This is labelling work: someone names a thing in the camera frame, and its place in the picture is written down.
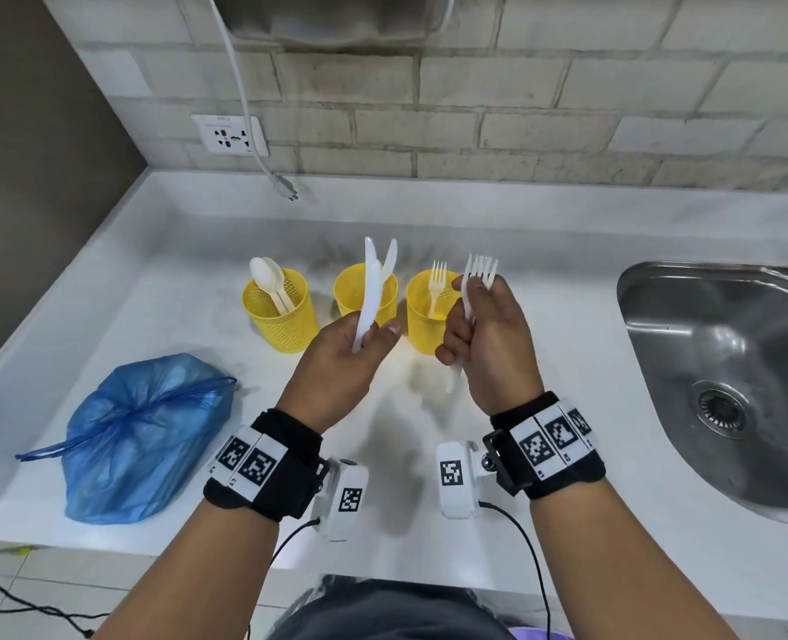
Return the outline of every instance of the white countertop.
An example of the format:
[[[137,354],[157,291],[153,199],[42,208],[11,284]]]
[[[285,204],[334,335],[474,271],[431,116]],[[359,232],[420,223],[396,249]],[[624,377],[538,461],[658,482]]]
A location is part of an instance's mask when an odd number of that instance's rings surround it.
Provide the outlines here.
[[[788,620],[788,525],[732,502],[678,455],[616,297],[623,270],[644,260],[788,264],[788,196],[337,178],[306,178],[303,190],[306,202],[285,209],[258,176],[145,179],[1,352],[0,422],[37,414],[20,435],[0,433],[1,457],[13,451],[7,445],[23,452],[63,440],[71,412],[113,368],[173,352],[239,378],[226,433],[272,406],[298,356],[272,351],[242,310],[252,255],[305,274],[323,325],[332,318],[334,277],[361,260],[362,236],[374,236],[378,248],[398,238],[401,299],[432,259],[456,268],[471,251],[487,253],[501,259],[525,309],[546,386],[587,416],[608,477],[646,529],[720,612]],[[440,226],[453,223],[464,228]],[[367,399],[324,440],[325,455],[370,467],[357,534],[327,544],[303,532],[277,568],[538,592],[508,521],[441,515],[436,444],[488,431],[470,397],[444,393],[445,377],[434,358],[405,339],[398,344]],[[58,460],[11,470],[1,483],[0,540],[149,555],[183,525],[205,481],[200,470],[142,523],[90,527],[62,515]],[[489,500],[532,534],[525,498],[491,488]],[[286,521],[282,538],[295,525]],[[546,586],[554,592],[549,578]]]

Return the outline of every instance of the blue drawstring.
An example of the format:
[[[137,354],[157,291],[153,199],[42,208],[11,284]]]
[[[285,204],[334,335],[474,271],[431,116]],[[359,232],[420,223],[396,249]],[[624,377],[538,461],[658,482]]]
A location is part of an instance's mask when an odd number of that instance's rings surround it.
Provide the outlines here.
[[[102,422],[100,425],[90,429],[87,433],[82,433],[81,435],[71,438],[70,440],[63,440],[62,442],[51,444],[50,446],[43,447],[42,449],[35,449],[32,452],[26,452],[26,454],[16,454],[16,460],[20,462],[30,462],[33,460],[44,460],[45,458],[58,458],[60,456],[64,456],[65,454],[73,452],[75,449],[80,447],[80,445],[85,444],[90,440],[102,435],[104,432],[130,416],[140,416],[149,410],[153,410],[156,406],[164,402],[174,402],[178,399],[207,395],[209,392],[216,391],[220,388],[233,387],[236,383],[236,377],[222,376],[213,377],[208,380],[197,381],[192,384],[182,384],[180,387],[164,393],[160,399],[156,399],[154,402],[146,404],[143,408],[127,411],[126,413],[108,414],[110,418],[106,422]]]

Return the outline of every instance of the blue plastic bag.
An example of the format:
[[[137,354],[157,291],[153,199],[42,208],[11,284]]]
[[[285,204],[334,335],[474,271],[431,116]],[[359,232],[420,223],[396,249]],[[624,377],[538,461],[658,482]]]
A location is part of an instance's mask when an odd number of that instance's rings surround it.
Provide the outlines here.
[[[65,442],[16,458],[62,456],[69,519],[135,523],[187,482],[231,415],[236,383],[186,353],[119,366],[74,411]]]

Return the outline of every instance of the brick wall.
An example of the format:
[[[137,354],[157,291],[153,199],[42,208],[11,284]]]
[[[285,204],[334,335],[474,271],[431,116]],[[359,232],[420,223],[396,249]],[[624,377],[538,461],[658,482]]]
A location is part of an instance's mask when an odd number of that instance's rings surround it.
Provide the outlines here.
[[[239,113],[207,0],[45,0],[149,163]],[[429,44],[237,43],[279,171],[788,190],[788,0],[458,0]]]

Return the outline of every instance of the wall outlet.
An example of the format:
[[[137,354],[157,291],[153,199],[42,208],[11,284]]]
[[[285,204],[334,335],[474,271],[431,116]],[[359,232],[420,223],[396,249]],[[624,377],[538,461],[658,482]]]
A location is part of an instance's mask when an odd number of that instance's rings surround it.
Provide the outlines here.
[[[231,114],[194,114],[192,115],[199,138],[208,152],[238,157],[254,157],[246,134],[246,120]],[[267,140],[263,138],[261,122],[257,117],[249,117],[251,135],[261,157],[270,157]]]

